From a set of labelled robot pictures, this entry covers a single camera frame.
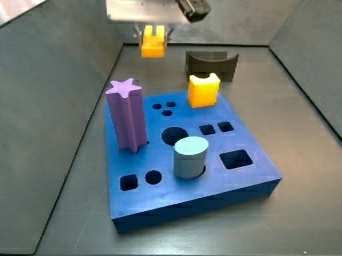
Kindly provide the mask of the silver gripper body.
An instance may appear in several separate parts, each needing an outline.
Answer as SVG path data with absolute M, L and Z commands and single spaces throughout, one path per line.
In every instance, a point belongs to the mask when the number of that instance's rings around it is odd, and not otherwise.
M 211 12 L 209 0 L 106 0 L 112 21 L 187 24 Z

